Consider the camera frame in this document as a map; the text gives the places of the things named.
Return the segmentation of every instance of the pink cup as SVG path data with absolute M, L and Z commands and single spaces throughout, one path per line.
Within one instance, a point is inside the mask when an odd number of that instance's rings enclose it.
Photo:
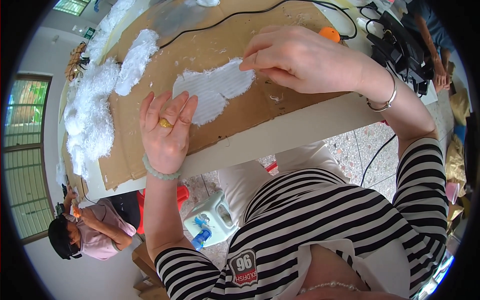
M 445 185 L 445 194 L 448 198 L 448 201 L 450 201 L 452 204 L 455 204 L 459 192 L 460 183 L 447 182 Z

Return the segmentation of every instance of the striped shirt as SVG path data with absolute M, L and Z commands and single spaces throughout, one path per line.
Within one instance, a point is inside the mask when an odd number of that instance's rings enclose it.
M 221 271 L 203 254 L 176 247 L 155 259 L 158 275 L 173 300 L 280 299 L 301 275 L 303 245 L 333 243 L 327 248 L 371 287 L 375 283 L 357 262 L 382 257 L 396 244 L 405 256 L 399 261 L 407 274 L 407 296 L 414 297 L 445 251 L 448 202 L 437 140 L 422 138 L 408 147 L 396 185 L 390 203 L 377 191 L 346 184 L 327 170 L 278 175 L 247 206 L 244 226 L 234 235 Z M 335 243 L 350 245 L 351 255 Z M 388 255 L 381 259 L 380 268 L 390 272 Z

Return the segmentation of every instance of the white table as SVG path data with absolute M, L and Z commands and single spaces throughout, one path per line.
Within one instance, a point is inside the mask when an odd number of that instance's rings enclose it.
M 333 2 L 340 7 L 351 7 L 352 9 L 347 10 L 347 12 L 354 21 L 357 17 L 361 17 L 358 10 L 346 0 Z M 140 8 L 145 3 L 148 3 L 148 1 L 138 0 L 135 5 Z M 353 34 L 353 25 L 343 13 L 322 6 L 318 6 L 318 8 L 338 32 L 348 35 Z M 118 41 L 121 32 L 135 18 L 133 14 L 126 16 L 125 20 L 112 33 L 108 49 Z M 372 54 L 372 44 L 367 40 L 366 33 L 360 27 L 357 36 L 346 42 L 350 48 L 362 51 L 369 56 Z M 437 100 L 431 83 L 428 94 L 422 97 L 422 102 L 426 105 Z M 187 156 L 182 166 L 181 178 L 207 173 L 292 149 L 381 120 L 383 120 L 382 116 L 370 110 L 365 104 L 365 98 L 360 98 L 357 93 L 343 95 L 276 117 Z M 63 120 L 61 120 L 59 124 L 59 148 L 64 133 L 65 127 Z M 99 199 L 145 188 L 145 177 L 143 177 L 122 183 L 115 191 L 106 191 L 98 161 L 90 163 L 87 168 L 89 173 L 87 196 L 90 199 Z

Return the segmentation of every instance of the window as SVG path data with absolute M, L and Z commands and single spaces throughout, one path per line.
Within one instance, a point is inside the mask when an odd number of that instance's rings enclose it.
M 3 165 L 9 205 L 24 243 L 47 236 L 53 220 L 43 162 L 43 120 L 50 82 L 48 76 L 18 75 L 7 104 Z
M 53 9 L 79 16 L 83 13 L 89 2 L 90 0 L 60 0 L 55 4 Z

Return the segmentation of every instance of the right hand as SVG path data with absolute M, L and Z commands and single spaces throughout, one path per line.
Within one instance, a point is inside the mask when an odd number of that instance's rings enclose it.
M 299 93 L 357 91 L 365 54 L 301 26 L 268 26 L 248 44 L 241 71 L 259 69 L 276 84 Z
M 435 69 L 435 77 L 433 78 L 433 82 L 436 83 L 437 86 L 441 86 L 445 88 L 447 85 L 447 72 L 445 71 L 442 62 L 437 60 L 433 63 L 433 67 Z
M 89 226 L 90 228 L 93 228 L 96 222 L 98 222 L 98 219 L 96 218 L 91 208 L 89 207 L 86 207 L 83 209 L 79 208 L 78 211 L 85 225 Z

